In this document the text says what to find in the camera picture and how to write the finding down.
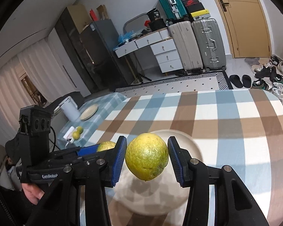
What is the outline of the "person's left hand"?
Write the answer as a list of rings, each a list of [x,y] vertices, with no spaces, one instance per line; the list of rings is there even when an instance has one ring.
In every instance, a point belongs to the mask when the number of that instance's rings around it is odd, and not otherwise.
[[[39,200],[43,197],[44,191],[36,184],[22,183],[22,190],[26,198],[34,205],[37,205]]]

